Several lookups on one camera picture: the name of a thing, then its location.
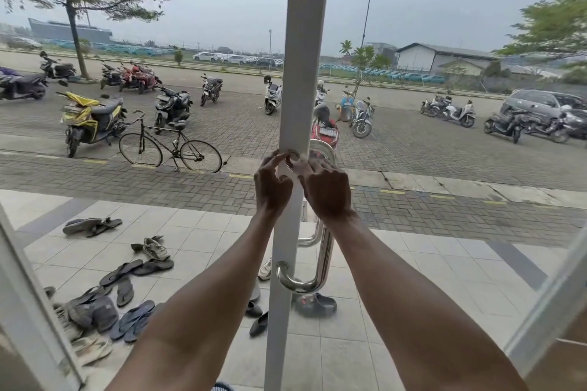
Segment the person's left hand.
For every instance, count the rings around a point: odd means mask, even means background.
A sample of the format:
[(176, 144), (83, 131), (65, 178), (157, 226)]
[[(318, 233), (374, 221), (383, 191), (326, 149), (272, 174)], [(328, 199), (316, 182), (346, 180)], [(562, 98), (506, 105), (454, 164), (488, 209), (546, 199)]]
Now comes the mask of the person's left hand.
[(255, 173), (255, 196), (257, 211), (267, 220), (276, 222), (288, 204), (291, 196), (278, 196), (278, 175), (276, 170), (279, 164), (286, 159), (286, 152), (274, 150), (265, 157)]

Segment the person's right hand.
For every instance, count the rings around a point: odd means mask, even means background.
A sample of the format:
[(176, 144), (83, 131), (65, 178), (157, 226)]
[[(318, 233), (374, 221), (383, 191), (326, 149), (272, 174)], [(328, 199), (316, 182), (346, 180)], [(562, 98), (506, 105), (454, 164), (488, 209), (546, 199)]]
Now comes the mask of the person's right hand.
[(291, 163), (316, 216), (327, 226), (339, 227), (358, 220), (351, 205), (348, 175), (326, 159), (300, 158)]

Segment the person's right forearm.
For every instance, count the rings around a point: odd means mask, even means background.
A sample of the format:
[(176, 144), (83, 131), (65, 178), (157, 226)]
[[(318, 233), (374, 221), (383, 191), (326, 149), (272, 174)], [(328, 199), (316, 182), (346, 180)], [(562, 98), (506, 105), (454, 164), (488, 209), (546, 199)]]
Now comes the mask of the person's right forearm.
[(529, 391), (493, 339), (352, 210), (322, 218), (406, 391)]

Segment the person's left forearm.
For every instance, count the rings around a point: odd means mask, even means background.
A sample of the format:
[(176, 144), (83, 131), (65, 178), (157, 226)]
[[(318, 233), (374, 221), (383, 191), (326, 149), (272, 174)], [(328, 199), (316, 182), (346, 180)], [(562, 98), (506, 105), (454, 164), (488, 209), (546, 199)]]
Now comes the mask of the person's left forearm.
[(105, 391), (211, 391), (278, 217), (276, 209), (258, 209), (219, 259), (153, 313)]

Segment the red scooter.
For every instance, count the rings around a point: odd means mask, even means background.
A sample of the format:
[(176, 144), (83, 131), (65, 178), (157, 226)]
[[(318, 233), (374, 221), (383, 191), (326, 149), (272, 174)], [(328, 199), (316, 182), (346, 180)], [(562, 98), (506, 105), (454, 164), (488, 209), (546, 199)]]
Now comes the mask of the red scooter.
[(337, 121), (331, 119), (328, 106), (317, 103), (312, 114), (311, 139), (327, 143), (331, 148), (336, 149), (340, 138), (340, 130)]

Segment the blue scooter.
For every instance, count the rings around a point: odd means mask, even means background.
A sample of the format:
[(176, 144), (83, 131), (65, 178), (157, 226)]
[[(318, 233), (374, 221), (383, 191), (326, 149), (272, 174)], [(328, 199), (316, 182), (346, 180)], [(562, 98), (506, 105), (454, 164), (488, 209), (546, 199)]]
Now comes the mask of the blue scooter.
[(355, 99), (356, 95), (354, 91), (350, 91), (349, 86), (345, 85), (343, 96), (339, 104), (337, 104), (337, 110), (339, 111), (339, 120), (342, 122), (348, 122), (351, 120), (355, 112)]

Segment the silver scooter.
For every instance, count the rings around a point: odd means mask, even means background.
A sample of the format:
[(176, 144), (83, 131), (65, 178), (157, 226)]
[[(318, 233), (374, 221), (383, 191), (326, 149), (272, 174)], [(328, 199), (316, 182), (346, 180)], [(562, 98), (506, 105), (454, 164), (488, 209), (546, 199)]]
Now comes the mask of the silver scooter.
[(356, 138), (363, 139), (371, 134), (374, 113), (375, 106), (372, 104), (370, 97), (367, 97), (366, 100), (362, 99), (355, 102), (350, 127)]

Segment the black bicycle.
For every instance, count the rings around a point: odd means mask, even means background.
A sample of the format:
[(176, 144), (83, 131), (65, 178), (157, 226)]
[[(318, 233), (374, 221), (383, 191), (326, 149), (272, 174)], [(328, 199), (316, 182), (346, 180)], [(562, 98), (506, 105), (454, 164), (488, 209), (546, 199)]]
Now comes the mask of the black bicycle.
[[(182, 161), (188, 172), (196, 173), (217, 173), (226, 166), (227, 160), (223, 159), (221, 153), (211, 143), (187, 138), (183, 132), (187, 127), (187, 120), (172, 122), (170, 123), (171, 128), (149, 126), (144, 124), (145, 113), (141, 110), (135, 110), (135, 112), (139, 112), (141, 115), (130, 122), (122, 121), (121, 124), (126, 128), (130, 128), (139, 122), (140, 130), (138, 132), (125, 132), (120, 136), (119, 140), (120, 154), (130, 165), (158, 168), (164, 164), (163, 149), (165, 149), (170, 154), (168, 160), (172, 160), (174, 163), (174, 172), (181, 171), (177, 160)], [(172, 147), (169, 148), (156, 136), (153, 136), (152, 130), (157, 135), (163, 132), (176, 133), (177, 137), (172, 141)], [(156, 162), (138, 161), (128, 155), (128, 150), (135, 149), (137, 156), (143, 158), (149, 152), (147, 149), (148, 143), (151, 143), (155, 148), (155, 155), (158, 157)]]

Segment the dark grey motorcycle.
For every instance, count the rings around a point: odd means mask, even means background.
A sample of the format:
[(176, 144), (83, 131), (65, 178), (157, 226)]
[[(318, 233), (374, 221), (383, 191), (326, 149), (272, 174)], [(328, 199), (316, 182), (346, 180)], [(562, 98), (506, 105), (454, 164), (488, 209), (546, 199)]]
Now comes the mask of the dark grey motorcycle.
[(201, 78), (203, 79), (203, 83), (200, 106), (203, 107), (208, 100), (211, 100), (216, 104), (220, 97), (224, 80), (221, 78), (210, 77), (206, 73), (203, 73)]

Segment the blue clog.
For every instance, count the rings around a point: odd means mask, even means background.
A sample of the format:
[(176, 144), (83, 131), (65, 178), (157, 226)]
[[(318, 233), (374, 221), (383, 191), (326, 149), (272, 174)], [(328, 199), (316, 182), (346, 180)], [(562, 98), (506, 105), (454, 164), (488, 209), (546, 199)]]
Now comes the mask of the blue clog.
[(301, 316), (310, 319), (324, 319), (334, 316), (338, 305), (332, 297), (319, 292), (299, 295), (293, 301), (294, 310)]

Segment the row of white cars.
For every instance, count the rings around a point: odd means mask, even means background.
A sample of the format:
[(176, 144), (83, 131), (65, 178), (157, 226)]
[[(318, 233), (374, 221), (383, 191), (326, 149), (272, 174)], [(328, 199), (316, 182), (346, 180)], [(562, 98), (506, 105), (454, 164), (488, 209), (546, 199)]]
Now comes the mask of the row of white cars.
[(200, 51), (192, 56), (192, 59), (197, 62), (208, 62), (212, 64), (228, 64), (237, 66), (249, 67), (264, 67), (264, 68), (283, 68), (284, 61), (281, 59), (273, 59), (259, 56), (245, 56), (237, 54), (221, 54), (206, 51)]

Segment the small young tree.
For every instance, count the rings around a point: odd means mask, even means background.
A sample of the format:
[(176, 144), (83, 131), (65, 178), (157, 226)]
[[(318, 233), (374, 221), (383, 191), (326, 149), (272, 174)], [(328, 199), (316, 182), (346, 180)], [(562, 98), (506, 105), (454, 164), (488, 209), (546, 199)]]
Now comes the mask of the small young tree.
[(357, 69), (355, 88), (352, 91), (354, 99), (360, 85), (373, 71), (388, 69), (393, 61), (388, 55), (376, 53), (373, 46), (353, 47), (351, 40), (348, 39), (341, 42), (339, 52), (350, 58), (351, 64)]

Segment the row of teal cars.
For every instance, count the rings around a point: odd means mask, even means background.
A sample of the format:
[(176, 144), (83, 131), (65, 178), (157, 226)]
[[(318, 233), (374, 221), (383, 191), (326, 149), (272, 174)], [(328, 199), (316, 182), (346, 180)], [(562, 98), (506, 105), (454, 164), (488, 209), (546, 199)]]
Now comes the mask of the row of teal cars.
[(359, 71), (357, 67), (345, 65), (320, 64), (319, 76), (332, 78), (354, 79), (360, 77), (367, 82), (393, 82), (393, 83), (420, 83), (443, 85), (446, 79), (442, 75), (429, 75), (403, 72), (393, 69), (366, 69)]

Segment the white and black scooter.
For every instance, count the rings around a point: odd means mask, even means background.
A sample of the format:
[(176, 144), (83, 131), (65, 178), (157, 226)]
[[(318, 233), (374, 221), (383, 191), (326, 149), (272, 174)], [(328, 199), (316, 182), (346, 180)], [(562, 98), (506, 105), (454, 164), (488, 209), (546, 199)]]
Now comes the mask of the white and black scooter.
[(437, 94), (434, 99), (426, 99), (422, 102), (420, 113), (425, 114), (430, 118), (435, 118), (451, 103), (452, 96), (450, 94), (447, 94), (446, 96)]

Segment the red motorcycle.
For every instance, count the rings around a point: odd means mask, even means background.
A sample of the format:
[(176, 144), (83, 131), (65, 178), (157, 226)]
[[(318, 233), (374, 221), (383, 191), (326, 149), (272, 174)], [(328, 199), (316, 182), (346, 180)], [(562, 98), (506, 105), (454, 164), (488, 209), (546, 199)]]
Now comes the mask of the red motorcycle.
[(154, 91), (157, 86), (163, 86), (162, 80), (147, 67), (130, 61), (131, 68), (127, 68), (121, 62), (121, 76), (119, 91), (125, 89), (137, 89), (138, 94), (142, 95), (148, 90)]

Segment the white scooter with dark seat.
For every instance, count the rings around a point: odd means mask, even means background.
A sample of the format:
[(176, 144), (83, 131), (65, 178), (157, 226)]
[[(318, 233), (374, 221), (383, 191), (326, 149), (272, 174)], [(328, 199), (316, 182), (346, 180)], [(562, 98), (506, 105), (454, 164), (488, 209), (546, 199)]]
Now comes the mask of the white scooter with dark seat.
[(468, 100), (464, 106), (448, 104), (439, 114), (442, 120), (453, 120), (464, 128), (471, 128), (475, 124), (476, 113), (472, 100)]

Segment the tall lamp pole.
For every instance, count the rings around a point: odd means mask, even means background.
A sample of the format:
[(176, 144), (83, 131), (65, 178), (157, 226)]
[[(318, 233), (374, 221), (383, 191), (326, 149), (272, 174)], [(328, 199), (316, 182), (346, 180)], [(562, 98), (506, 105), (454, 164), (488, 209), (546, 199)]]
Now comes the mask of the tall lamp pole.
[(364, 40), (365, 40), (365, 36), (366, 36), (366, 27), (367, 27), (367, 22), (369, 19), (370, 8), (371, 8), (371, 0), (367, 0), (367, 6), (366, 6), (365, 16), (364, 16), (363, 32), (362, 32), (360, 48), (362, 48), (364, 46)]

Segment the scattered pile of sandals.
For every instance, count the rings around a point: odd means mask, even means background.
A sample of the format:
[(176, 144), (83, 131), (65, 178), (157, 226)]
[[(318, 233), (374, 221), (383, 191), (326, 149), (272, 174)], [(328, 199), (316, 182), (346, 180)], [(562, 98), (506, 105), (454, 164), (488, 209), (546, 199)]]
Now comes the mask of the scattered pile of sandals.
[(80, 364), (98, 366), (132, 345), (160, 305), (146, 299), (179, 249), (157, 227), (141, 239), (141, 223), (118, 217), (78, 217), (35, 241), (48, 299)]

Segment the white warehouse building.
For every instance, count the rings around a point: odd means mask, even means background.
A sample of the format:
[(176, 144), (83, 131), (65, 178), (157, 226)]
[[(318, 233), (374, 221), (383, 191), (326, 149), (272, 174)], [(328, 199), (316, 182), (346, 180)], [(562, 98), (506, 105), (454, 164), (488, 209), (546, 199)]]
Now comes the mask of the white warehouse building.
[(427, 75), (480, 76), (500, 59), (492, 53), (414, 42), (395, 52), (395, 68)]

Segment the black motorcycle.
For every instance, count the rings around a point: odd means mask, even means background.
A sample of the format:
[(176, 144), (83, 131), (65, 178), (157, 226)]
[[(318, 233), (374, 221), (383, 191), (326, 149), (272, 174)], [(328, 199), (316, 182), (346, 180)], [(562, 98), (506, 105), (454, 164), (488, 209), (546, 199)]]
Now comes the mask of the black motorcycle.
[(545, 136), (555, 143), (566, 143), (570, 139), (567, 116), (567, 112), (562, 112), (557, 118), (547, 122), (544, 115), (529, 113), (525, 117), (522, 131), (527, 135), (537, 134)]
[(100, 89), (103, 90), (106, 86), (119, 86), (121, 83), (121, 76), (123, 69), (121, 67), (113, 67), (106, 63), (105, 60), (100, 60), (102, 63), (102, 78), (100, 80)]
[(530, 111), (523, 109), (511, 109), (506, 113), (495, 113), (483, 124), (486, 134), (497, 133), (512, 138), (517, 144), (522, 130), (525, 128)]

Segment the yellow scooter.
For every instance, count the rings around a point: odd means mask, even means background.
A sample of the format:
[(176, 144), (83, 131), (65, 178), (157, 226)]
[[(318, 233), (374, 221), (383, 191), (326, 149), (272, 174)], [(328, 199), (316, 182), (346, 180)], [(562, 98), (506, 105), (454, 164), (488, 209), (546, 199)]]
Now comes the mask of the yellow scooter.
[(86, 98), (73, 92), (56, 92), (68, 100), (62, 105), (61, 123), (67, 128), (65, 143), (67, 157), (73, 158), (81, 143), (95, 144), (101, 141), (112, 145), (112, 140), (125, 132), (127, 109), (123, 98), (110, 98), (102, 94), (100, 100)]

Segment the small black scooter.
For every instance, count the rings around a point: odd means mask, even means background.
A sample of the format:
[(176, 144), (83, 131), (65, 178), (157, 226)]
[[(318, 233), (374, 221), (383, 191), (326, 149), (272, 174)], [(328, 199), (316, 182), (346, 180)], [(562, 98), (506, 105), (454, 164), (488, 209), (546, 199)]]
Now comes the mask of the small black scooter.
[(49, 57), (46, 51), (41, 51), (39, 56), (42, 59), (39, 68), (47, 78), (69, 81), (77, 77), (77, 70), (73, 64), (63, 60), (54, 60)]

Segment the grey van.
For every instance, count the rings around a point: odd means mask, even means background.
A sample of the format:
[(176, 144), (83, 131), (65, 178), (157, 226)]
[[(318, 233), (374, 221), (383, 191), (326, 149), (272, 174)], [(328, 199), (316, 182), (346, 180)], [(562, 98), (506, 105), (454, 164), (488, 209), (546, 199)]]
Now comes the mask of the grey van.
[(523, 109), (538, 115), (545, 123), (550, 123), (559, 117), (564, 106), (570, 106), (568, 123), (571, 130), (569, 135), (587, 140), (587, 98), (579, 95), (565, 92), (517, 89), (513, 90), (510, 96), (504, 100), (500, 113), (504, 114), (511, 109)]

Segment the grey long building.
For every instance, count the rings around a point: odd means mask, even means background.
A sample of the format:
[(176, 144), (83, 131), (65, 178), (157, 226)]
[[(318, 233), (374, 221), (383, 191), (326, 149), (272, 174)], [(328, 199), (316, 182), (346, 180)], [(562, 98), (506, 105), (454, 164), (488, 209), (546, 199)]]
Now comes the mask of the grey long building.
[[(30, 29), (33, 35), (40, 39), (58, 39), (73, 40), (72, 30), (69, 23), (58, 21), (40, 21), (34, 18), (28, 18)], [(111, 30), (99, 27), (77, 24), (77, 34), (80, 39), (86, 39), (89, 42), (107, 44), (111, 43), (113, 33)]]

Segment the dark purple scooter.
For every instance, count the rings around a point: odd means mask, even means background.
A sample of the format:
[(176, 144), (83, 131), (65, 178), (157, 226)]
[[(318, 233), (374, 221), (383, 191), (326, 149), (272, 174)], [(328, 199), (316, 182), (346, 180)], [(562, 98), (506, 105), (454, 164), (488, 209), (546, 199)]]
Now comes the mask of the dark purple scooter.
[(49, 84), (42, 74), (20, 74), (0, 67), (0, 100), (35, 99), (46, 95)]

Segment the green tree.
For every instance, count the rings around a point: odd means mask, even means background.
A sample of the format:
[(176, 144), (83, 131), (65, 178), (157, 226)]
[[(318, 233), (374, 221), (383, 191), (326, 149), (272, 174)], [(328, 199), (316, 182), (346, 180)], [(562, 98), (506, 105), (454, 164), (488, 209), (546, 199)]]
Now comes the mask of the green tree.
[(587, 0), (539, 0), (520, 9), (522, 20), (511, 27), (502, 56), (563, 61), (565, 83), (587, 85)]

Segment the white door frame post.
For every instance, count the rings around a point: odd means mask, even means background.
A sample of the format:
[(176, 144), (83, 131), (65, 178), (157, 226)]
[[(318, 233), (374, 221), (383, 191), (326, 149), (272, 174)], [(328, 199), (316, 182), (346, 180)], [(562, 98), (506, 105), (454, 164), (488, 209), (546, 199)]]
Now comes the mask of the white door frame post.
[[(300, 156), (306, 156), (309, 149), (326, 4), (327, 0), (288, 0), (287, 4), (278, 148)], [(277, 174), (294, 180), (294, 187), (274, 228), (264, 391), (282, 389), (291, 292), (280, 284), (276, 269), (283, 261), (295, 271), (304, 198), (302, 187), (285, 163), (280, 163)]]

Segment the white slanted door frame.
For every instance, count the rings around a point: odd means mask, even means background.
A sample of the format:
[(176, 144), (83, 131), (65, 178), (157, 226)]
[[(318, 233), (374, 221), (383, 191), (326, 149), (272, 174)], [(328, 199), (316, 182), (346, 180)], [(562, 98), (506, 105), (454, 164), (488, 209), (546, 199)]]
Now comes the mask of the white slanted door frame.
[(85, 381), (0, 204), (0, 391), (80, 391)]
[(555, 342), (564, 338), (587, 306), (587, 224), (576, 236), (568, 255), (539, 292), (517, 332), (510, 357), (523, 378), (530, 375)]

